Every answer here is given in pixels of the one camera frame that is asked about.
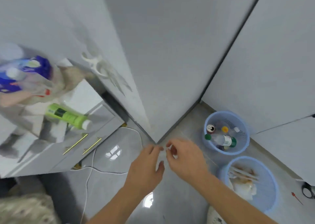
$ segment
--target hand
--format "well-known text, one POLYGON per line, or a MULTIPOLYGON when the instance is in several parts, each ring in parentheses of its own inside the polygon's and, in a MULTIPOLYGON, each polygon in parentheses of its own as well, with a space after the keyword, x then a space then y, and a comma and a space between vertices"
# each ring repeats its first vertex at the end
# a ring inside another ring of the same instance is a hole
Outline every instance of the hand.
POLYGON ((144 198, 161 182, 164 173, 164 163, 159 163, 158 155, 163 148, 160 146, 148 145, 130 165, 124 187, 144 198))
POLYGON ((169 166, 181 179, 195 187, 208 174, 208 167, 199 147, 190 140, 171 139, 166 144, 169 166))

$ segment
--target red stick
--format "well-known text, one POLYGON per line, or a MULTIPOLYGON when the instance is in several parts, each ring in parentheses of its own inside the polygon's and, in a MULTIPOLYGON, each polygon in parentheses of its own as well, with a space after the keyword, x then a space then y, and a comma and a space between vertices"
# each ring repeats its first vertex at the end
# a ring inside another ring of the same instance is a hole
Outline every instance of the red stick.
POLYGON ((299 202, 301 202, 301 201, 296 197, 295 193, 292 192, 292 196, 295 197, 299 202))

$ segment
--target person's left hand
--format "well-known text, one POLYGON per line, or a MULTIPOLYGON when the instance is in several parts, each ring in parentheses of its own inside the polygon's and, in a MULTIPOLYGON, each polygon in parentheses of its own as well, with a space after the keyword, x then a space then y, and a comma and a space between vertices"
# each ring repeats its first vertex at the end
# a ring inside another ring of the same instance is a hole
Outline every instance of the person's left hand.
POLYGON ((163 161, 155 171, 158 155, 162 150, 163 147, 157 145, 146 146, 131 163, 124 187, 136 192, 142 198, 152 192, 161 182, 164 173, 163 161))

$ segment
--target forearm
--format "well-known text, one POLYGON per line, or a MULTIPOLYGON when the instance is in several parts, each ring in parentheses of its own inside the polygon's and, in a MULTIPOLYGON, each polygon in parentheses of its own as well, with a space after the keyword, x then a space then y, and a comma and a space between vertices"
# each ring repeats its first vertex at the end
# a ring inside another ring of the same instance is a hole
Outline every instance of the forearm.
POLYGON ((277 224, 211 174, 193 184, 227 224, 277 224))
POLYGON ((123 224, 142 200, 142 195, 129 187, 122 187, 88 224, 123 224))

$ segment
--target drawer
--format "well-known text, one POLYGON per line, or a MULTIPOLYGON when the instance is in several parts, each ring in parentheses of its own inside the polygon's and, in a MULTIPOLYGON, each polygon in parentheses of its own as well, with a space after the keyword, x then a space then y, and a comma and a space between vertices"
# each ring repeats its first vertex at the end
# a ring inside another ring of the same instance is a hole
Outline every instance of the drawer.
POLYGON ((71 156, 78 148, 89 148, 97 131, 115 118, 104 104, 96 107, 88 117, 93 123, 88 132, 85 130, 67 132, 63 142, 47 145, 42 152, 13 170, 7 177, 48 173, 64 158, 71 156))
POLYGON ((121 126, 122 122, 115 118, 97 131, 84 146, 79 146, 78 149, 69 157, 63 159, 50 172, 63 172, 70 170, 75 164, 81 161, 92 150, 100 145, 108 136, 121 126))

